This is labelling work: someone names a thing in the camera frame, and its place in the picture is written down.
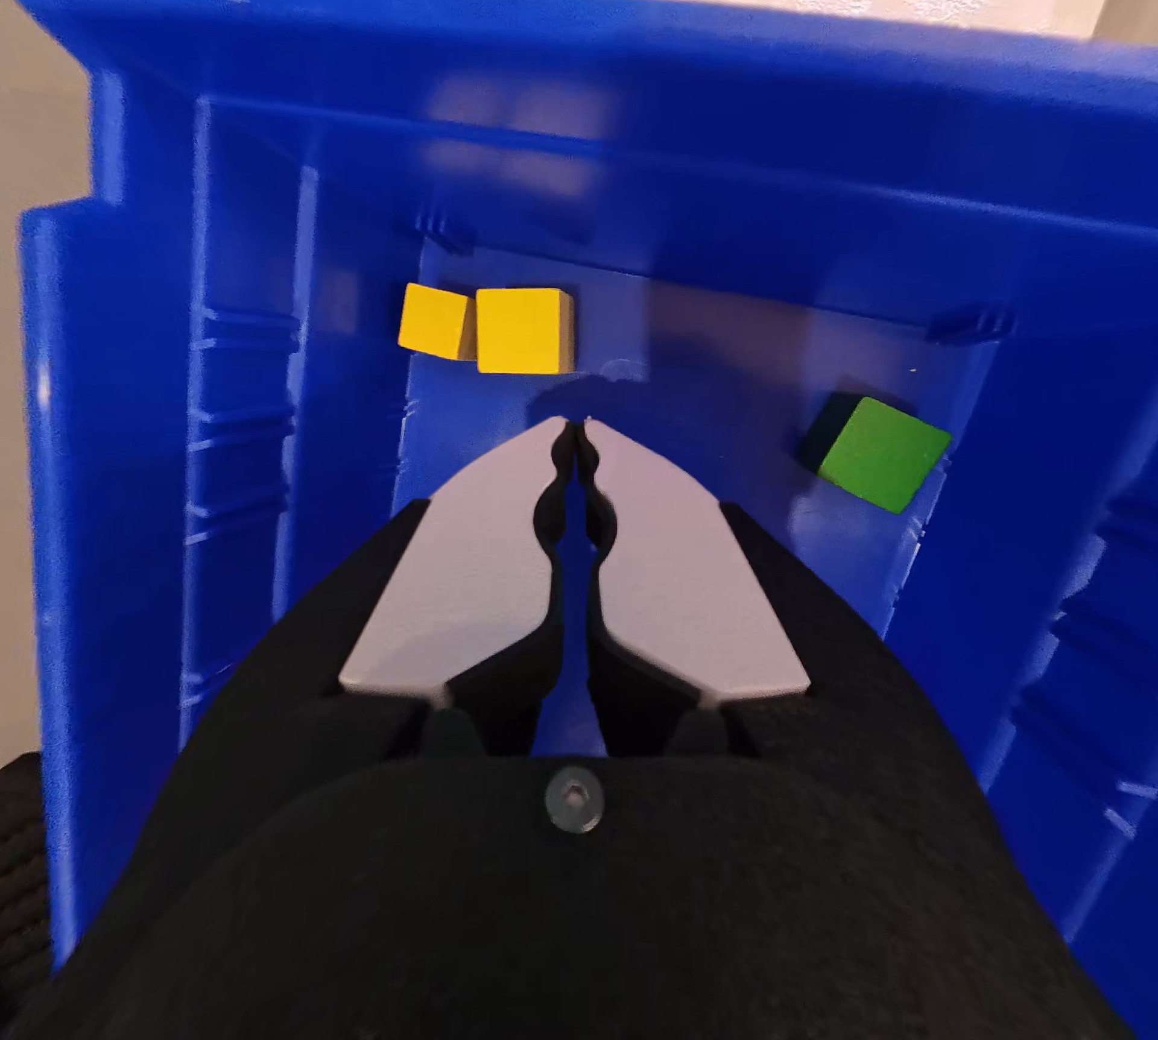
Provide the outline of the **yellow wooden cube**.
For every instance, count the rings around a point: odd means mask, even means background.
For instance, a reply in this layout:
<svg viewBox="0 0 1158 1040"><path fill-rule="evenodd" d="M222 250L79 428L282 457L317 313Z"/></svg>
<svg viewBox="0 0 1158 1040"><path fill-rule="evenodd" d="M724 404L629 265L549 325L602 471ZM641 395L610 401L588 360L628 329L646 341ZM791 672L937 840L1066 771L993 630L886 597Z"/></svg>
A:
<svg viewBox="0 0 1158 1040"><path fill-rule="evenodd" d="M405 291L397 344L414 354L475 362L477 320L476 297L411 281Z"/></svg>
<svg viewBox="0 0 1158 1040"><path fill-rule="evenodd" d="M478 370L493 375L572 374L576 309L555 287L481 288L475 296Z"/></svg>

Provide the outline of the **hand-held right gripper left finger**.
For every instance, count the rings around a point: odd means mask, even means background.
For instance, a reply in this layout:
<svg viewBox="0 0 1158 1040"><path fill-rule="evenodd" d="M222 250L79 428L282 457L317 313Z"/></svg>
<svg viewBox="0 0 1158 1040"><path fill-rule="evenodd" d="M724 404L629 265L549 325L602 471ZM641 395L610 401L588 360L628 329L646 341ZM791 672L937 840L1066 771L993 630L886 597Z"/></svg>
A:
<svg viewBox="0 0 1158 1040"><path fill-rule="evenodd" d="M460 711L485 746L534 746L564 670L575 462L576 425L549 418L423 502L342 688Z"/></svg>

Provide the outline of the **green wooden cube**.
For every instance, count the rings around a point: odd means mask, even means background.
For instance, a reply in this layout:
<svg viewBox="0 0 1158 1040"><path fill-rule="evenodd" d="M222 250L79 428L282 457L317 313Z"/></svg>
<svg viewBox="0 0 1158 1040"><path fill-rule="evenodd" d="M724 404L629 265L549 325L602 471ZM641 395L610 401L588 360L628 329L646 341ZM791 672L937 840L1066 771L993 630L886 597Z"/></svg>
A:
<svg viewBox="0 0 1158 1040"><path fill-rule="evenodd" d="M834 392L794 456L815 477L899 515L952 444L950 432L874 396Z"/></svg>

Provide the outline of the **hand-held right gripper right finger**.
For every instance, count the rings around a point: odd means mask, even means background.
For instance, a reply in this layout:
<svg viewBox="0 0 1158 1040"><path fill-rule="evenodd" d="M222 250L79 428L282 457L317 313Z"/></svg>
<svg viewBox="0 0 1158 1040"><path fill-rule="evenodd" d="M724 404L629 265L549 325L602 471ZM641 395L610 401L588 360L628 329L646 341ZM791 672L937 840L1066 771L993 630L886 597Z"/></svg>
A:
<svg viewBox="0 0 1158 1040"><path fill-rule="evenodd" d="M588 691L606 746L668 746L688 714L807 694L804 662L703 483L593 418L580 474L596 549Z"/></svg>

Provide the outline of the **blue plastic bin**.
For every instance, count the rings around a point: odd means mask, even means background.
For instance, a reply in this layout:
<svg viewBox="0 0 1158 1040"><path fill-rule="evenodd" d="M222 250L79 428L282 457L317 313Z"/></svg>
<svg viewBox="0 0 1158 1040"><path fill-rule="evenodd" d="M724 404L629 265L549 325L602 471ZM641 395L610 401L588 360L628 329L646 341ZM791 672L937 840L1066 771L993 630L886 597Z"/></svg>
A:
<svg viewBox="0 0 1158 1040"><path fill-rule="evenodd" d="M17 0L90 77L21 218L63 964L233 665L411 500L594 415L738 502L929 693L1156 1038L1156 51L654 0ZM555 287L572 374L399 345ZM899 515L834 392L953 436Z"/></svg>

